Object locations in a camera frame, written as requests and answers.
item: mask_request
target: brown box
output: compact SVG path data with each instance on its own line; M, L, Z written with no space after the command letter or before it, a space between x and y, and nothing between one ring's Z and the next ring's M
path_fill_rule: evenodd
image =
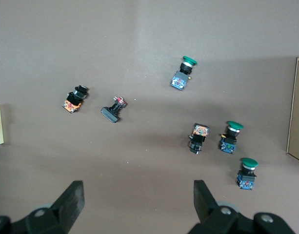
M297 59L295 83L292 96L287 153L299 159L299 58Z

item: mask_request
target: switch with green cap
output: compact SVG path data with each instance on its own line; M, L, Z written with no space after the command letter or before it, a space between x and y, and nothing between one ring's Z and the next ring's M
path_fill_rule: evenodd
M244 157L242 160L241 170L238 171L236 183L239 188L252 190L255 184L255 168L259 165L257 161L252 158Z
M171 80L171 86L183 90L186 83L191 79L190 74L193 70L193 66L197 65L197 62L187 56L183 56L184 61L180 65L180 70L175 72L174 77Z
M222 134L221 141L219 143L220 149L223 152L232 154L236 149L236 143L239 132L243 129L243 125L234 121L228 121L228 128L226 134Z

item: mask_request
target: gray surface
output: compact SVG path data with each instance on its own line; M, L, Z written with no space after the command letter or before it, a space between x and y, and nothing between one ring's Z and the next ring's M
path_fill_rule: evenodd
M0 214L17 220L76 179L86 205L71 233L187 233L193 181L252 218L267 211L299 233L299 161L285 154L299 1L1 1ZM170 80L199 62L183 91ZM77 85L90 96L61 105ZM101 113L122 96L121 122ZM238 150L217 149L226 121ZM189 152L195 122L210 127ZM240 158L259 162L240 190Z

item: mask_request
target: green button cap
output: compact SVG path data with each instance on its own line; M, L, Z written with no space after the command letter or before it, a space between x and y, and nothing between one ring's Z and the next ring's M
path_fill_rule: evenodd
M193 66L197 65L197 62L195 60L193 60L192 58L190 58L190 57L183 56L183 59L184 59L185 62L187 62L187 63L189 63Z
M243 125L234 121L228 121L227 123L229 124L229 126L231 126L231 128L234 128L236 130L240 130L243 128Z
M255 161L254 159L249 158L249 157L243 158L242 162L247 167L257 167L259 165L257 161Z

